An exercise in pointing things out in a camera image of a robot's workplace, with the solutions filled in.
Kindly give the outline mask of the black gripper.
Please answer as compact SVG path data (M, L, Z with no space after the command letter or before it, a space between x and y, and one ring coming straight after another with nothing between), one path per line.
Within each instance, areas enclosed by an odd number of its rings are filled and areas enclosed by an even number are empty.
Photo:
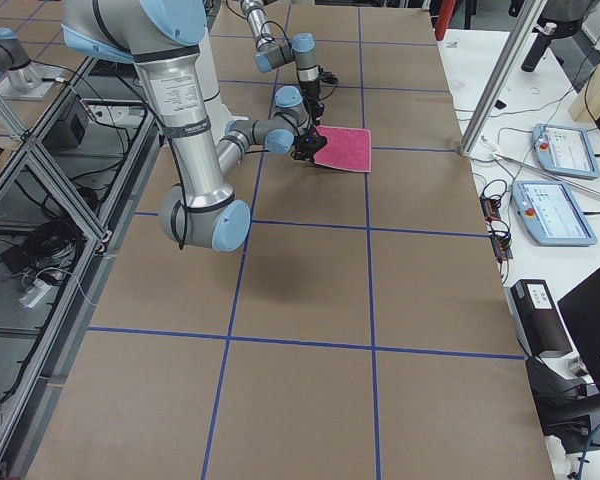
M318 79L302 82L302 95L307 104L307 111L310 113L313 123L320 123L324 114L325 106L320 99L321 86Z
M315 155L326 146L326 137L316 127L310 127L294 139L292 158L299 161L314 161Z

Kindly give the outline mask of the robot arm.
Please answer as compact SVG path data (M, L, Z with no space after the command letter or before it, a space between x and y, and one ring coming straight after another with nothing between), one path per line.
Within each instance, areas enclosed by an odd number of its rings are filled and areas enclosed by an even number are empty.
M298 83L280 88L271 118L233 117L219 98L201 1L67 1L62 30L68 47L100 60L134 66L151 113L168 142L179 184L165 197L159 218L180 246L233 251L251 225L249 206L226 174L247 151L312 160L327 140L316 127L324 105L322 69L312 34L276 41L263 1L243 1L256 44L258 69L289 63Z
M303 32L289 38L279 24L267 18L265 6L268 4L269 1L239 1L255 42L255 63L262 73L293 63L303 100L313 123L319 125L325 109L321 98L325 70L318 63L314 37Z

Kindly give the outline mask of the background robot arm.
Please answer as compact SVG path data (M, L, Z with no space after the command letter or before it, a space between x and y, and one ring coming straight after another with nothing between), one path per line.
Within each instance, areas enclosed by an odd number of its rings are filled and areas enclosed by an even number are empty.
M0 95L9 100L40 101L57 80L62 67L39 65L25 50L15 32L0 27Z

